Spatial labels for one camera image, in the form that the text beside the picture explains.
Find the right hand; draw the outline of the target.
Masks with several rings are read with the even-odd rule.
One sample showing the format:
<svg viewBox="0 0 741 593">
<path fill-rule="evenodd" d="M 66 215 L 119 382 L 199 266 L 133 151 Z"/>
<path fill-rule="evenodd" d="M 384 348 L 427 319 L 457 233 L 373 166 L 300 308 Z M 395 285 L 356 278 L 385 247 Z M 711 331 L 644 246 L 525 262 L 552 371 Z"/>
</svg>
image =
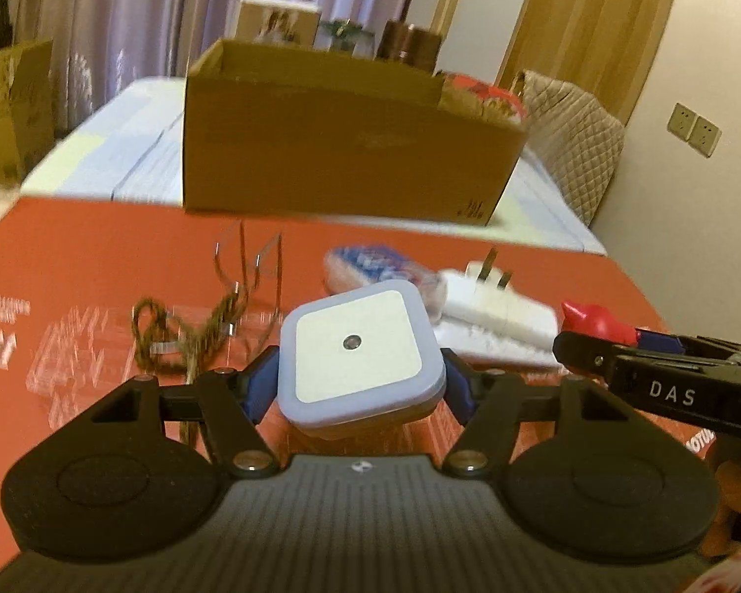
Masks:
<svg viewBox="0 0 741 593">
<path fill-rule="evenodd" d="M 715 474 L 720 504 L 700 551 L 705 557 L 719 557 L 734 551 L 734 523 L 741 518 L 741 439 L 717 434 L 705 459 Z"/>
</svg>

